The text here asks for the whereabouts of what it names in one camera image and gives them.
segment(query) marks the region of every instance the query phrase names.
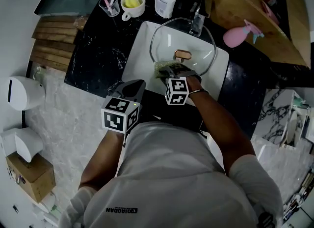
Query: black countertop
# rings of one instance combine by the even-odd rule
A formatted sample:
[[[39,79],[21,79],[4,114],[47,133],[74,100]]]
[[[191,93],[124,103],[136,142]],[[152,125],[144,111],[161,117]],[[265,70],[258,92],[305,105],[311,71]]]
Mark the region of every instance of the black countertop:
[[[72,56],[65,83],[105,98],[121,82],[124,67],[131,51],[136,34],[143,21],[162,24],[155,10],[146,7],[145,13],[127,22],[121,20],[123,11],[117,17],[108,17],[98,6],[90,15],[84,32],[76,39],[76,49]],[[174,17],[183,16],[180,11]],[[266,91],[269,59],[244,42],[230,49],[222,39],[226,31],[206,19],[205,25],[211,31],[217,47],[229,53],[226,77],[220,91],[218,102],[223,105],[238,121],[243,131],[251,137],[262,108]],[[167,106],[164,96],[145,91],[143,105],[149,105],[150,113],[160,117],[174,117],[177,122],[200,121],[195,107],[190,105]]]

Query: hand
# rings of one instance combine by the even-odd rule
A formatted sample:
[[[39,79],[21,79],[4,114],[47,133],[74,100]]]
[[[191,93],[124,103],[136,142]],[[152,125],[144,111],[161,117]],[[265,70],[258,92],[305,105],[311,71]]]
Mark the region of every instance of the hand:
[[[187,82],[189,92],[203,89],[201,83],[195,76],[188,76],[186,78],[186,82]]]

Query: spray bottle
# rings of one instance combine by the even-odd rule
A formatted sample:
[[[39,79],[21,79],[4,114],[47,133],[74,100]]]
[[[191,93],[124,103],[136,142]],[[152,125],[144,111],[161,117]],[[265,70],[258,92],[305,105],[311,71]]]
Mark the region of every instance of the spray bottle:
[[[242,44],[242,42],[244,40],[246,40],[247,35],[252,32],[253,35],[253,44],[255,44],[256,39],[258,37],[264,37],[264,34],[262,33],[262,31],[260,29],[258,29],[253,23],[245,20],[246,26],[244,27],[235,27],[232,28],[230,30],[228,30],[225,34],[224,34],[224,42],[227,46],[234,48],[240,44]]]

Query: toothbrush cup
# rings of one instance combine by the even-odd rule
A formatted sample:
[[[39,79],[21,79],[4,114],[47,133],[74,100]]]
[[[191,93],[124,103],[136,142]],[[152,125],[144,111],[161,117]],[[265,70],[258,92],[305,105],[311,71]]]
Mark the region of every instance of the toothbrush cup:
[[[107,7],[104,0],[99,0],[98,5],[109,17],[115,17],[120,13],[118,0],[114,0],[113,4]]]

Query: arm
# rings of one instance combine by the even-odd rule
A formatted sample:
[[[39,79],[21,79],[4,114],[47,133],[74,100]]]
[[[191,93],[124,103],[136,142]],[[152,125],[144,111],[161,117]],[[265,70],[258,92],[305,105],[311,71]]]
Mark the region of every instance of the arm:
[[[190,76],[186,80],[190,92],[202,89],[197,78]],[[239,157],[247,154],[255,155],[250,140],[242,132],[236,120],[208,93],[197,92],[191,94],[190,98],[221,150],[226,174],[229,174],[231,165]]]
[[[108,130],[83,171],[80,185],[100,190],[116,175],[124,134]]]

